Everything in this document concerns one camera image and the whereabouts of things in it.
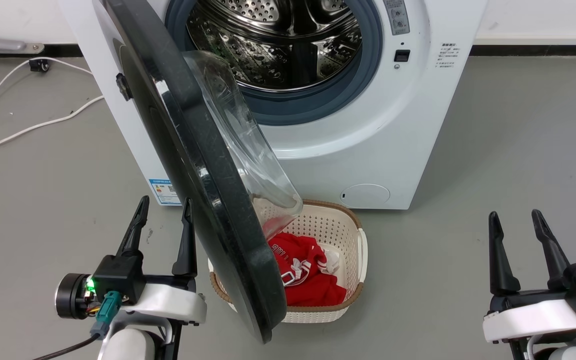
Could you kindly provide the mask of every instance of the blue label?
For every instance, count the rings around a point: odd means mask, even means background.
[[[163,178],[150,178],[148,180],[154,193],[156,194],[159,203],[162,205],[181,205],[181,200],[177,196],[177,192],[170,183],[170,180]]]

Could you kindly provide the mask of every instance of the power cord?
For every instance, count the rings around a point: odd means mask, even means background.
[[[49,359],[54,359],[57,358],[58,356],[62,356],[64,354],[68,354],[71,353],[75,350],[81,349],[84,346],[88,346],[90,344],[92,344],[95,340],[97,340],[99,338],[99,333],[95,333],[94,335],[90,336],[89,339],[84,340],[78,344],[74,344],[71,347],[67,347],[63,350],[59,350],[59,351],[55,351],[53,353],[49,353],[48,355],[44,355],[44,356],[39,356],[37,358],[33,358],[32,360],[49,360]]]
[[[75,66],[75,65],[73,65],[73,64],[67,63],[66,61],[62,61],[62,60],[59,60],[59,59],[55,59],[55,58],[53,58],[53,57],[45,57],[45,56],[33,57],[32,59],[25,60],[25,61],[22,62],[21,64],[18,64],[18,65],[16,66],[16,68],[12,69],[12,71],[10,71],[9,73],[7,73],[7,75],[4,76],[4,78],[0,81],[0,87],[2,86],[2,84],[4,84],[4,82],[6,82],[6,80],[7,80],[11,75],[13,75],[13,73],[14,73],[15,71],[19,70],[20,68],[22,68],[22,66],[25,66],[25,64],[28,64],[28,63],[29,63],[30,61],[32,61],[32,60],[50,60],[50,61],[53,61],[53,62],[57,62],[57,63],[59,63],[59,64],[64,64],[65,66],[69,66],[69,67],[71,67],[71,68],[73,68],[73,69],[81,70],[81,71],[83,71],[84,73],[88,73],[88,74],[92,75],[92,72],[86,70],[85,68],[81,68],[81,67],[79,67],[79,66]]]
[[[80,112],[82,112],[84,109],[86,109],[86,108],[89,107],[90,105],[93,105],[94,103],[102,100],[103,98],[104,98],[103,96],[99,96],[99,97],[93,98],[92,100],[88,101],[85,105],[83,105],[82,107],[80,107],[77,111],[73,112],[72,114],[69,114],[69,115],[66,116],[66,117],[62,117],[62,118],[58,118],[58,119],[55,119],[55,120],[46,121],[46,122],[43,122],[43,123],[38,123],[37,125],[30,126],[30,127],[28,127],[27,129],[21,130],[21,131],[19,131],[19,132],[16,133],[16,134],[12,134],[12,135],[10,135],[9,137],[6,137],[5,139],[1,139],[1,140],[0,140],[0,145],[4,144],[4,143],[6,143],[6,142],[9,142],[9,141],[11,141],[11,140],[13,140],[14,138],[20,137],[21,135],[23,135],[23,134],[25,134],[25,133],[27,133],[27,132],[31,132],[32,130],[42,128],[42,127],[44,127],[44,126],[46,126],[46,125],[52,125],[52,124],[56,124],[56,123],[61,123],[62,121],[66,121],[66,120],[72,119],[72,118],[74,118],[75,116],[77,116],[77,114],[79,114]]]
[[[13,73],[14,73],[15,71],[21,69],[23,66],[25,66],[26,64],[28,64],[28,63],[29,63],[30,61],[32,61],[32,60],[50,60],[50,61],[53,61],[53,62],[56,62],[56,63],[59,63],[59,64],[64,64],[65,66],[69,66],[69,67],[71,67],[71,68],[73,68],[73,69],[77,69],[77,70],[83,71],[84,73],[88,73],[88,74],[92,75],[92,72],[86,70],[85,68],[81,68],[81,67],[79,67],[79,66],[75,66],[75,65],[73,65],[73,64],[67,63],[67,62],[62,61],[62,60],[59,60],[59,59],[55,59],[54,57],[40,56],[40,57],[33,57],[32,59],[25,60],[25,61],[22,62],[21,64],[18,64],[14,69],[12,69],[12,71],[10,71],[9,73],[7,73],[7,75],[4,76],[4,78],[0,81],[0,87],[2,86],[2,84],[4,84],[4,82],[6,82],[6,80],[7,80],[11,75],[13,75]],[[96,103],[97,101],[102,100],[103,98],[104,98],[103,96],[99,96],[99,97],[93,98],[92,100],[90,100],[89,102],[87,102],[85,105],[83,105],[82,107],[80,107],[80,109],[78,109],[77,111],[73,112],[73,113],[70,114],[69,116],[62,117],[62,118],[58,118],[58,119],[56,119],[56,120],[46,121],[46,122],[44,122],[44,123],[39,123],[38,125],[31,126],[31,127],[27,128],[27,129],[25,129],[25,130],[21,130],[21,131],[19,131],[19,132],[16,133],[16,134],[13,134],[13,135],[11,135],[11,136],[9,136],[9,137],[6,137],[5,139],[0,140],[0,145],[4,144],[4,143],[6,143],[6,142],[9,142],[9,141],[11,141],[11,140],[13,140],[13,139],[15,139],[15,138],[17,138],[17,137],[20,137],[21,135],[23,135],[23,134],[25,134],[25,133],[27,133],[27,132],[31,132],[32,130],[39,129],[39,128],[44,127],[44,126],[46,126],[46,125],[52,125],[52,124],[55,124],[55,123],[60,123],[61,121],[66,121],[66,120],[72,119],[73,117],[77,116],[77,114],[79,114],[80,112],[82,112],[84,109],[86,109],[86,108],[89,107],[90,105]]]

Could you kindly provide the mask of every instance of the baseboard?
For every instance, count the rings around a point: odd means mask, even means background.
[[[576,57],[576,45],[473,45],[471,57]]]
[[[576,57],[576,45],[473,45],[471,57]],[[40,54],[0,54],[0,58],[81,58],[75,43],[48,44]]]

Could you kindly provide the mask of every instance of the white plastic basket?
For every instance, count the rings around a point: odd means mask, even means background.
[[[359,219],[348,208],[336,203],[304,200],[304,207],[297,219],[284,228],[284,233],[317,239],[325,248],[334,247],[340,254],[337,284],[346,289],[343,303],[336,306],[288,306],[282,322],[316,324],[333,322],[346,313],[364,287],[368,268],[368,242]],[[222,287],[213,264],[208,262],[212,287],[235,310],[231,299]]]

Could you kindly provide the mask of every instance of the concrete floor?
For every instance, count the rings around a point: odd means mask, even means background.
[[[19,59],[0,59],[0,80]],[[68,59],[84,65],[82,59]],[[55,64],[20,72],[0,92],[0,139],[66,116],[100,94],[86,73]],[[87,338],[92,322],[60,319],[55,287],[114,253],[150,194],[103,102],[0,146],[0,359],[29,359]],[[370,246],[359,300],[338,321],[279,325],[262,346],[214,293],[199,249],[208,322],[183,331],[184,360],[487,359],[487,216],[497,210],[523,289],[546,286],[530,210],[539,208],[576,262],[576,58],[471,58],[407,211],[361,211]],[[167,274],[180,209],[150,209],[144,271]],[[99,343],[62,359],[95,359]]]

